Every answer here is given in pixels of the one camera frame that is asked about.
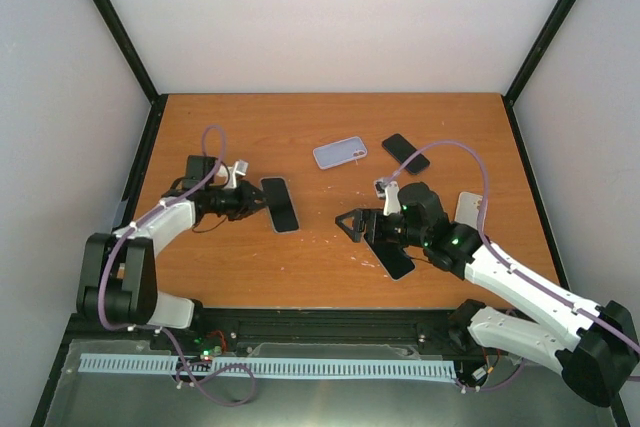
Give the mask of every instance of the black bracket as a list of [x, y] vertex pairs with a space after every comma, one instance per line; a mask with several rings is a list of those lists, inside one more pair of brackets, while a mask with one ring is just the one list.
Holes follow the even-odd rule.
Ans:
[[[100, 279], [116, 241], [111, 234], [93, 234], [85, 245], [76, 308], [87, 319], [98, 319]], [[120, 264], [125, 266], [122, 276], [118, 275]], [[104, 297], [106, 316], [117, 323], [143, 325], [153, 316], [157, 301], [153, 240], [128, 239], [109, 274]]]

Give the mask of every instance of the phone case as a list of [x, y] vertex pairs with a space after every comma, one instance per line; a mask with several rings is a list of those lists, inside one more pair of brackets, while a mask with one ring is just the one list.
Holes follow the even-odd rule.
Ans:
[[350, 137], [313, 149], [316, 164], [322, 170], [367, 156], [367, 148], [360, 137]]
[[460, 192], [458, 206], [456, 207], [455, 221], [476, 228], [478, 211], [480, 210], [482, 196], [471, 192]]

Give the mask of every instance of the red wire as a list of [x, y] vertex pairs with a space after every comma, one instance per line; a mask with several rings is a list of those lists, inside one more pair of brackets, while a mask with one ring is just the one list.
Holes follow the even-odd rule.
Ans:
[[222, 353], [225, 353], [227, 351], [227, 341], [224, 338], [224, 334], [222, 333], [221, 330], [214, 330], [213, 332], [210, 332], [207, 334], [207, 338], [210, 339], [211, 337], [215, 337], [218, 336], [220, 338], [220, 343], [222, 344]]

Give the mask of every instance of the smartphone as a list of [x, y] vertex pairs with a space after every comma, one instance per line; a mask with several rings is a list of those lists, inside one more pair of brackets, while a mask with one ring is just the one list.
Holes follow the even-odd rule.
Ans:
[[282, 177], [267, 177], [260, 180], [260, 184], [269, 209], [273, 230], [279, 234], [298, 230], [300, 225], [284, 179]]
[[[382, 147], [400, 163], [403, 163], [409, 158], [411, 154], [416, 151], [416, 148], [400, 134], [393, 134], [388, 139], [384, 139], [382, 141]], [[429, 162], [429, 160], [424, 155], [420, 154], [411, 162], [409, 162], [409, 164], [405, 167], [405, 170], [412, 175], [418, 175], [420, 172], [429, 167], [430, 164], [431, 162]]]

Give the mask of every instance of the white wall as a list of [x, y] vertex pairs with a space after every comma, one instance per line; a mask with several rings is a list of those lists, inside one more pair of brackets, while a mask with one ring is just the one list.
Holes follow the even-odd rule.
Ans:
[[0, 424], [28, 425], [148, 103], [91, 0], [0, 0]]
[[639, 33], [640, 0], [578, 0], [516, 112], [572, 287], [640, 330]]
[[556, 0], [112, 0], [163, 92], [504, 92]]

